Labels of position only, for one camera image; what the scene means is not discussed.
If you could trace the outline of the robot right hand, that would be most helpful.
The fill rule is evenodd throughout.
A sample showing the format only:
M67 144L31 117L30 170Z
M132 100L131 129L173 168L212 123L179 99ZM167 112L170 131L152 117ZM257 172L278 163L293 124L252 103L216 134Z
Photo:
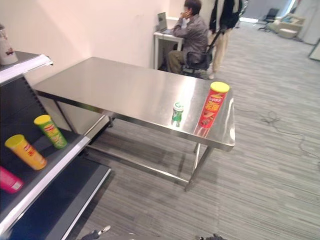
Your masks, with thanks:
M225 238L223 238L222 236L220 236L219 234L213 233L210 236L195 236L194 238L195 240L226 240Z

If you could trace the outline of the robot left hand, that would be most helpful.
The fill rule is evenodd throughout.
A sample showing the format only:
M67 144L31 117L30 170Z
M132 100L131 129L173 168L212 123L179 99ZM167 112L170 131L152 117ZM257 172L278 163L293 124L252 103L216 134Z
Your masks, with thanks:
M84 235L80 240L96 240L99 239L100 236L111 229L110 225L107 225L101 229L95 229L92 232Z

